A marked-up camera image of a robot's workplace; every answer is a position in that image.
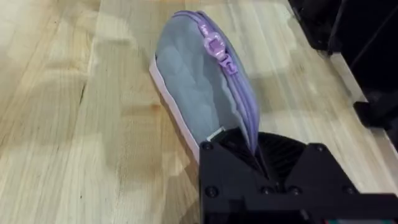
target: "pink trim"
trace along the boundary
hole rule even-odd
[[[191,132],[189,131],[187,125],[185,124],[184,119],[182,118],[181,112],[178,109],[178,106],[173,99],[172,95],[167,90],[166,84],[164,82],[163,76],[160,74],[159,69],[157,69],[156,59],[155,57],[152,59],[150,63],[149,72],[152,78],[155,81],[156,86],[158,87],[160,94],[162,94],[163,99],[168,104],[170,111],[172,112],[175,121],[177,122],[178,127],[181,130],[182,136],[185,138],[189,148],[193,152],[193,156],[196,161],[199,163],[199,146],[195,139],[193,138]]]

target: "zipper pull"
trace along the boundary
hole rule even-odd
[[[228,75],[234,75],[238,72],[238,68],[232,61],[231,56],[226,53],[225,43],[219,33],[208,33],[205,37],[204,45],[207,53],[217,58],[218,64],[224,68]]]

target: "black machine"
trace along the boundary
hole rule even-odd
[[[384,128],[398,150],[398,1],[289,0],[309,44],[341,52],[368,102],[354,109],[368,128]]]
[[[200,145],[202,224],[397,224],[394,194],[361,194],[323,144],[238,129]]]

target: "wood grain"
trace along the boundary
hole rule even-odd
[[[344,60],[309,47],[285,0],[0,0],[0,223],[199,222],[197,165],[148,72],[180,9],[231,39],[262,131],[323,142],[359,190],[398,192]]]

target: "gray pouch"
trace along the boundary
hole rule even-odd
[[[178,11],[160,36],[150,74],[199,162],[198,144],[240,128],[257,147],[259,110],[242,63],[204,13]]]

